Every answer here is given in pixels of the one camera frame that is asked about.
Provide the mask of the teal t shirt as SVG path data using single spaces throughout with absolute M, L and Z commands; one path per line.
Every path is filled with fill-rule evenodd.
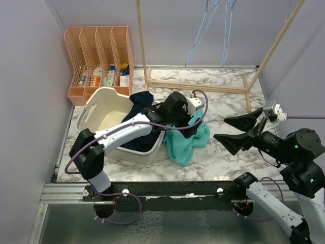
M 195 148 L 204 148 L 208 144 L 210 129 L 202 121 L 197 128 L 195 135 L 185 138 L 178 130 L 168 130 L 165 132 L 163 142 L 167 146 L 171 160 L 183 167 L 188 166 Z

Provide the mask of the navy blue t shirt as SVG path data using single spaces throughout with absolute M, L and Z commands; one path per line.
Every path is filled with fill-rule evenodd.
M 149 91 L 141 91 L 139 93 L 132 94 L 129 97 L 129 100 L 133 103 L 133 106 L 130 112 L 121 121 L 122 123 L 133 118 L 146 107 L 151 106 L 154 101 L 154 96 Z M 153 131 L 146 136 L 135 138 L 123 144 L 121 147 L 145 153 L 153 148 L 159 135 L 160 131 Z

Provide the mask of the blue hanger of teal shirt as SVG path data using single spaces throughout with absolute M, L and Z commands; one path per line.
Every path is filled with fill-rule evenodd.
M 198 30 L 198 33 L 197 33 L 197 36 L 196 36 L 196 39 L 194 41 L 194 44 L 193 44 L 193 47 L 188 55 L 188 58 L 185 62 L 185 66 L 187 67 L 193 57 L 193 55 L 195 54 L 197 48 L 199 47 L 217 9 L 218 9 L 218 6 L 219 6 L 219 2 L 220 1 L 214 1 L 213 4 L 209 4 L 209 1 L 206 1 L 206 8 L 205 8 L 205 13 L 204 13 L 204 16 L 203 16 L 203 19 L 202 19 L 202 22 L 201 22 L 201 25 L 200 25 L 200 28 Z

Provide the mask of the light blue wire hanger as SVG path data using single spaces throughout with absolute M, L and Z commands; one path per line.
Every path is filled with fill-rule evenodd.
M 237 0 L 226 1 L 225 4 L 225 16 L 224 16 L 224 40 L 223 40 L 223 54 L 221 59 L 221 67 L 223 68 L 228 58 L 228 48 L 230 44 L 232 22 L 233 22 L 233 11 Z

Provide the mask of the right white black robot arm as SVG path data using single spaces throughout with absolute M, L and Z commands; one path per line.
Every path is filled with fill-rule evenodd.
M 261 107 L 246 115 L 228 117 L 224 122 L 242 131 L 239 135 L 215 134 L 213 137 L 235 155 L 251 147 L 265 152 L 282 164 L 283 180 L 294 193 L 303 215 L 298 215 L 274 197 L 258 179 L 245 172 L 234 180 L 237 198 L 258 203 L 281 225 L 291 243 L 324 243 L 324 172 L 314 159 L 324 153 L 318 134 L 302 128 L 282 139 L 270 132 L 287 114 L 279 104 Z

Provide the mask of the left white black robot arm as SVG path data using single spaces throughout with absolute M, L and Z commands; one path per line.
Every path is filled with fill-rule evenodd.
M 178 130 L 185 138 L 196 134 L 204 115 L 189 125 L 196 111 L 208 108 L 208 98 L 190 97 L 179 92 L 171 93 L 163 102 L 148 106 L 129 120 L 114 127 L 91 132 L 82 130 L 74 142 L 69 155 L 70 164 L 75 164 L 80 174 L 93 188 L 100 200 L 112 195 L 112 183 L 104 172 L 104 157 L 115 148 L 153 131 Z

